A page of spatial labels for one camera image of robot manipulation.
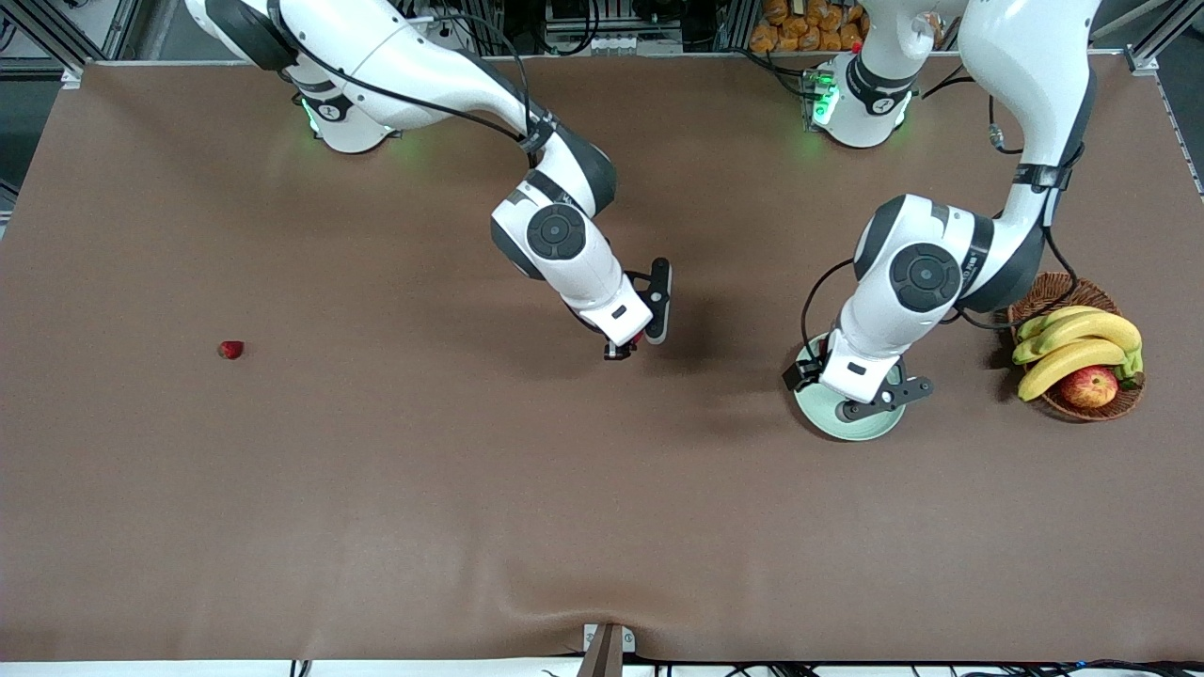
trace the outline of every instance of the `wicker basket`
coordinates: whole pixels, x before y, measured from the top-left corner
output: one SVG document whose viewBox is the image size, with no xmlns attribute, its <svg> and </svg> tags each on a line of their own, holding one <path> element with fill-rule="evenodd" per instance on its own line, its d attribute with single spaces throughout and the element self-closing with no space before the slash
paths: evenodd
<svg viewBox="0 0 1204 677">
<path fill-rule="evenodd" d="M 1032 290 L 1022 300 L 1016 301 L 1008 308 L 1008 322 L 1016 322 L 1017 319 L 1023 319 L 1031 314 L 1040 311 L 1046 304 L 1057 299 L 1070 288 L 1070 276 L 1064 272 L 1043 272 L 1037 276 L 1037 282 L 1033 283 Z M 1121 314 L 1120 308 L 1116 304 L 1104 294 L 1104 290 L 1097 287 L 1090 279 L 1079 279 L 1079 288 L 1070 294 L 1070 298 L 1054 306 L 1050 311 L 1055 311 L 1063 306 L 1092 306 L 1110 313 Z M 1019 328 L 1011 329 L 1011 340 L 1019 343 L 1020 340 L 1016 336 Z M 1025 365 L 1025 371 L 1027 372 L 1029 365 Z M 1093 410 L 1085 410 L 1076 407 L 1070 402 L 1062 399 L 1062 395 L 1057 392 L 1057 388 L 1050 388 L 1041 400 L 1047 407 L 1052 410 L 1049 413 L 1057 413 L 1064 418 L 1080 422 L 1092 422 L 1092 420 L 1112 420 L 1120 418 L 1128 412 L 1133 411 L 1133 407 L 1141 401 L 1141 393 L 1145 392 L 1145 383 L 1132 390 L 1121 390 L 1116 394 L 1116 398 L 1111 402 Z"/>
</svg>

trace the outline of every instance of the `brown table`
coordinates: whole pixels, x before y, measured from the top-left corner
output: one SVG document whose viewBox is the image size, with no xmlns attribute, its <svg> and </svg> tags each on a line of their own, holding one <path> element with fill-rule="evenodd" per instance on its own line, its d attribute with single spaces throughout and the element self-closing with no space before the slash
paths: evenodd
<svg viewBox="0 0 1204 677">
<path fill-rule="evenodd" d="M 1155 81 L 1096 66 L 1060 243 L 1145 330 L 1140 408 L 1046 418 L 958 324 L 864 445 L 778 375 L 879 204 L 1002 206 L 976 87 L 855 152 L 743 60 L 531 61 L 619 167 L 619 257 L 675 265 L 669 342 L 604 364 L 490 242 L 500 135 L 340 157 L 250 67 L 89 69 L 0 246 L 0 653 L 551 654 L 615 620 L 679 660 L 1200 658 L 1204 208 Z"/>
</svg>

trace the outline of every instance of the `pile of brown food items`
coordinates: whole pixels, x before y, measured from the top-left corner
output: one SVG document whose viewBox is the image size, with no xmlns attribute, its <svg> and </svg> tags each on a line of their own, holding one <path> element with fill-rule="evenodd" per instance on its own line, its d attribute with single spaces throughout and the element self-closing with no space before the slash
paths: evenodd
<svg viewBox="0 0 1204 677">
<path fill-rule="evenodd" d="M 752 30 L 749 49 L 766 52 L 839 52 L 861 45 L 869 17 L 861 5 L 844 7 L 827 0 L 763 0 L 765 20 Z"/>
</svg>

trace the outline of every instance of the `bowl of fruit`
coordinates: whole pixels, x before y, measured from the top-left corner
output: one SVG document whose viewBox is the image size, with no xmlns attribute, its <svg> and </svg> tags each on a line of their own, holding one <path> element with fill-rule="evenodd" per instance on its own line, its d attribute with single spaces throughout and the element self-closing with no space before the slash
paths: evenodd
<svg viewBox="0 0 1204 677">
<path fill-rule="evenodd" d="M 1070 282 L 1067 273 L 1043 272 L 1008 308 L 1008 322 L 1028 318 L 1011 329 L 1011 361 L 1026 372 L 1020 399 L 1074 420 L 1112 420 L 1133 411 L 1145 390 L 1141 334 L 1090 279 L 1046 310 Z"/>
</svg>

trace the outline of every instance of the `small red object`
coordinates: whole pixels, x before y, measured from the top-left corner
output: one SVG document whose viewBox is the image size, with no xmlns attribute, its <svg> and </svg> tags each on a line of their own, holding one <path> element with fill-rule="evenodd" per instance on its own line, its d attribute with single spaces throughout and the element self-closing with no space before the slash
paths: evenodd
<svg viewBox="0 0 1204 677">
<path fill-rule="evenodd" d="M 223 341 L 218 346 L 218 354 L 226 360 L 236 360 L 242 357 L 242 352 L 247 348 L 247 345 L 242 341 Z"/>
</svg>

